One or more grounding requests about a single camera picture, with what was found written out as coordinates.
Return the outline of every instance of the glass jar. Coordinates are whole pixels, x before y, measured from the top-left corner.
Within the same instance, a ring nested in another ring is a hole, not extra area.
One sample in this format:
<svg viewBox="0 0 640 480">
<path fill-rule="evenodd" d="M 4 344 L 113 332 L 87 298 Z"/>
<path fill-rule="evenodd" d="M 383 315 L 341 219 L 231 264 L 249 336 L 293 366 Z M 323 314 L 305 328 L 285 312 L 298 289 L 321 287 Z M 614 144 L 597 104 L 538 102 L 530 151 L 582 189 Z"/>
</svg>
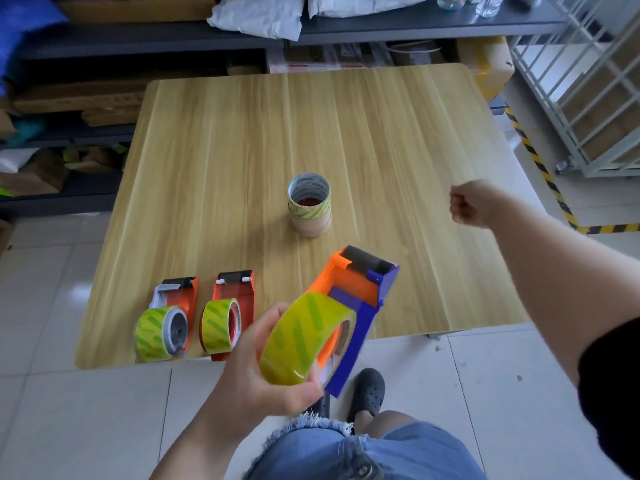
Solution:
<svg viewBox="0 0 640 480">
<path fill-rule="evenodd" d="M 476 7 L 476 15 L 480 15 L 482 18 L 491 18 L 498 14 L 500 5 L 504 0 L 480 0 Z"/>
<path fill-rule="evenodd" d="M 462 8 L 467 0 L 438 0 L 438 6 L 445 10 L 458 10 Z"/>
</svg>

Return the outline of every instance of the hand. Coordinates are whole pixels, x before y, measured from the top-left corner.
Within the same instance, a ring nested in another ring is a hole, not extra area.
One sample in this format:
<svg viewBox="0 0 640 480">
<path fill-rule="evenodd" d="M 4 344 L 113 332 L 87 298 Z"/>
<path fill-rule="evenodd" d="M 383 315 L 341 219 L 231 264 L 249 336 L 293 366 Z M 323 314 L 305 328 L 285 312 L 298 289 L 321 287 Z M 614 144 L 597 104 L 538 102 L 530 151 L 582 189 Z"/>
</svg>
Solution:
<svg viewBox="0 0 640 480">
<path fill-rule="evenodd" d="M 449 211 L 453 221 L 467 226 L 487 229 L 500 204 L 509 195 L 488 180 L 472 180 L 462 185 L 452 185 L 449 192 Z"/>
<path fill-rule="evenodd" d="M 323 395 L 315 382 L 316 374 L 304 384 L 276 386 L 260 373 L 262 349 L 288 307 L 277 303 L 243 332 L 217 386 L 198 413 L 229 439 L 242 441 L 267 416 L 299 414 Z"/>
</svg>

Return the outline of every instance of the yellow-green tape roll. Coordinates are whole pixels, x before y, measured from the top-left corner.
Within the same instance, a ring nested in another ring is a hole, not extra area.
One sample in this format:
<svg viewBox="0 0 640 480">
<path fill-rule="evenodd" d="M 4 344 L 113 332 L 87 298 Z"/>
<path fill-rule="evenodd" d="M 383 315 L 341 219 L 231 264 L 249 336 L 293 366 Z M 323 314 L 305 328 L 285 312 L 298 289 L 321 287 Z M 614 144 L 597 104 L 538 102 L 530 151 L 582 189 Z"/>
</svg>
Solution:
<svg viewBox="0 0 640 480">
<path fill-rule="evenodd" d="M 169 360 L 184 350 L 188 336 L 187 316 L 178 306 L 149 308 L 134 331 L 136 354 L 143 362 Z"/>
<path fill-rule="evenodd" d="M 356 312 L 319 291 L 309 291 L 282 315 L 260 356 L 260 371 L 271 384 L 303 383 L 332 333 L 353 330 Z"/>
<path fill-rule="evenodd" d="M 206 304 L 200 321 L 200 341 L 207 354 L 231 352 L 241 331 L 240 306 L 236 298 L 217 299 Z"/>
</svg>

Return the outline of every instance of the black sleeve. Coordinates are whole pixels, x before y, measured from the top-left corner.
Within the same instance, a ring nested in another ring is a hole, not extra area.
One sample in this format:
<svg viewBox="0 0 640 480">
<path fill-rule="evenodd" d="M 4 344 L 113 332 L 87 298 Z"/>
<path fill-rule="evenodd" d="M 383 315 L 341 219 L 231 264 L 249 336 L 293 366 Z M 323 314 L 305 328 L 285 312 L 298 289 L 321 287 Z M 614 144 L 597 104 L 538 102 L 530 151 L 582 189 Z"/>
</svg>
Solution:
<svg viewBox="0 0 640 480">
<path fill-rule="evenodd" d="M 578 396 L 600 447 L 640 479 L 640 318 L 592 343 L 578 364 Z"/>
</svg>

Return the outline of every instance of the yellow and black hazard stripe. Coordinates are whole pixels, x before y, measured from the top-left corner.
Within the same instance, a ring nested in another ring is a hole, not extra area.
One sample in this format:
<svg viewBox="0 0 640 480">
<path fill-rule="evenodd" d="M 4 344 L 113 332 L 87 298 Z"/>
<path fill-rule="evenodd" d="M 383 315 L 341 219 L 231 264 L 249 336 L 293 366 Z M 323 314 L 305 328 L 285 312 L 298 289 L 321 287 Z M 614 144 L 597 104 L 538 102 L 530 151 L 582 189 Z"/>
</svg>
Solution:
<svg viewBox="0 0 640 480">
<path fill-rule="evenodd" d="M 529 153 L 529 156 L 531 156 L 531 159 L 536 164 L 536 167 L 538 168 L 538 170 L 540 170 L 540 174 L 542 174 L 542 177 L 545 179 L 545 182 L 547 183 L 549 190 L 551 190 L 551 192 L 553 192 L 554 196 L 556 197 L 556 202 L 558 202 L 558 206 L 560 206 L 560 209 L 562 209 L 564 218 L 567 220 L 567 222 L 569 222 L 569 225 L 573 229 L 580 232 L 581 234 L 612 234 L 612 233 L 619 233 L 619 232 L 640 231 L 640 223 L 617 224 L 617 225 L 609 225 L 609 226 L 580 226 L 580 224 L 578 224 L 578 220 L 573 215 L 573 212 L 571 211 L 567 203 L 564 201 L 564 197 L 560 192 L 560 189 L 556 185 L 554 181 L 554 177 L 551 175 L 551 173 L 549 173 L 549 170 L 543 163 L 542 158 L 540 158 L 540 155 L 538 154 L 536 149 L 533 147 L 531 140 L 527 137 L 526 133 L 524 133 L 522 126 L 520 126 L 520 123 L 514 116 L 513 112 L 511 111 L 511 108 L 508 106 L 506 109 L 506 114 L 507 114 L 507 118 L 511 120 L 511 124 L 513 125 L 513 128 L 516 130 L 516 133 L 518 134 L 518 136 L 520 136 L 520 139 L 522 140 L 522 144 L 524 145 L 525 149 Z"/>
</svg>

